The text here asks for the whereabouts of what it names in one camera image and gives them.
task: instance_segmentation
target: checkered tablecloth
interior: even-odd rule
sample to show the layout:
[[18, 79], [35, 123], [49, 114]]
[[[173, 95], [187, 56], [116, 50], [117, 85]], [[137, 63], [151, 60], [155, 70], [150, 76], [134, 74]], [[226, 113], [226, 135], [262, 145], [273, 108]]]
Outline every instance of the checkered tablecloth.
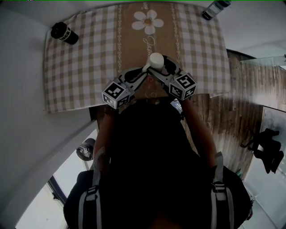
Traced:
[[95, 8], [64, 21], [79, 41], [69, 45], [47, 33], [47, 111], [104, 104], [101, 92], [106, 84], [126, 68], [143, 66], [154, 51], [181, 63], [197, 81], [196, 93], [229, 91], [228, 58], [218, 20], [206, 21], [202, 11], [193, 5], [140, 2]]

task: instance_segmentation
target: floor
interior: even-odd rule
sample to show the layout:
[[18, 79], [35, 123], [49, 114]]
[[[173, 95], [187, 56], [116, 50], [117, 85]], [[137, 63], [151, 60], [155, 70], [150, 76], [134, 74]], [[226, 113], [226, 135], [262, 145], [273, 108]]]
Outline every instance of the floor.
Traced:
[[[241, 169], [243, 177], [252, 159], [247, 148], [251, 135], [246, 129], [259, 131], [263, 106], [286, 111], [286, 71], [280, 67], [258, 67], [242, 64], [249, 59], [245, 55], [228, 51], [231, 71], [231, 92], [210, 98], [208, 94], [193, 95], [195, 105], [202, 120], [211, 129], [217, 151], [222, 151], [224, 165], [236, 172]], [[90, 108], [92, 119], [103, 118], [103, 107]], [[192, 143], [186, 122], [182, 122], [187, 137]]]

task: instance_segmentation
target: black bottle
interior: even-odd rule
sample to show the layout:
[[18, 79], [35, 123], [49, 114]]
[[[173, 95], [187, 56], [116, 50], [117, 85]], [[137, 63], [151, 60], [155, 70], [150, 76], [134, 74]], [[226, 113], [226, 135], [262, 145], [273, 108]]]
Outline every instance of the black bottle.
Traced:
[[59, 22], [52, 27], [51, 36], [71, 45], [75, 44], [79, 36], [75, 34], [65, 23]]

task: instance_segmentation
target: white cap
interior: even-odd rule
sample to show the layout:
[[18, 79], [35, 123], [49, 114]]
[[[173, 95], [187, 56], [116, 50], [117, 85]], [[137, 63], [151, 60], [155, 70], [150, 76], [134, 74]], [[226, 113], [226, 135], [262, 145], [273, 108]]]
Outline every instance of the white cap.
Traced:
[[152, 68], [161, 70], [164, 67], [164, 57], [158, 52], [154, 52], [149, 57], [149, 62]]
[[164, 67], [164, 57], [158, 52], [153, 52], [147, 60], [146, 65], [143, 67], [142, 72], [147, 71], [147, 68], [152, 67], [159, 71]]

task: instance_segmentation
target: white flower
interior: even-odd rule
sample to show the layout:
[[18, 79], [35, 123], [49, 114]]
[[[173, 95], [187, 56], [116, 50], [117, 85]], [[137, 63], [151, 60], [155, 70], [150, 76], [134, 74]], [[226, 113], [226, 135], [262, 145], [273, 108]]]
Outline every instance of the white flower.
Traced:
[[134, 13], [134, 17], [139, 21], [132, 23], [132, 28], [135, 30], [141, 30], [145, 27], [145, 33], [151, 35], [155, 33], [155, 27], [162, 27], [164, 22], [161, 19], [156, 19], [156, 11], [150, 9], [147, 12], [147, 16], [143, 12]]

